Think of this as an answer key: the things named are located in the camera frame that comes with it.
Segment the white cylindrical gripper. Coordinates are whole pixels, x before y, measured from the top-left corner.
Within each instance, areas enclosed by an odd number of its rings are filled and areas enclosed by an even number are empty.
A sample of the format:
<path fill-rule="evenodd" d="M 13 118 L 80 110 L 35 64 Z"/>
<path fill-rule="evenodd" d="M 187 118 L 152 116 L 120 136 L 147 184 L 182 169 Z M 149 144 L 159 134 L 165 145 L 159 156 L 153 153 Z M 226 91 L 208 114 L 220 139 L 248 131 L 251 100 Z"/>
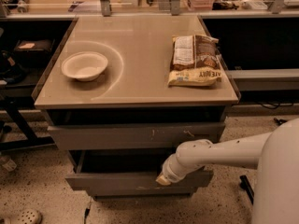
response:
<path fill-rule="evenodd" d="M 195 171 L 194 166 L 184 166 L 175 154 L 170 155 L 162 165 L 162 171 L 156 178 L 156 182 L 162 186 L 169 186 L 183 180 L 187 174 Z"/>

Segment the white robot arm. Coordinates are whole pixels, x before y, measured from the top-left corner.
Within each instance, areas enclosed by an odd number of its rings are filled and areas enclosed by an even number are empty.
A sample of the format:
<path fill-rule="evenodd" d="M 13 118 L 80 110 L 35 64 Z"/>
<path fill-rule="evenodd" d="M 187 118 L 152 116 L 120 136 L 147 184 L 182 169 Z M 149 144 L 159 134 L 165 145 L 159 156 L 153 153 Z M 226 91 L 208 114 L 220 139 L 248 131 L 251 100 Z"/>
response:
<path fill-rule="evenodd" d="M 217 144 L 184 142 L 164 161 L 156 181 L 168 186 L 207 164 L 257 171 L 251 224 L 299 224 L 299 119 Z"/>

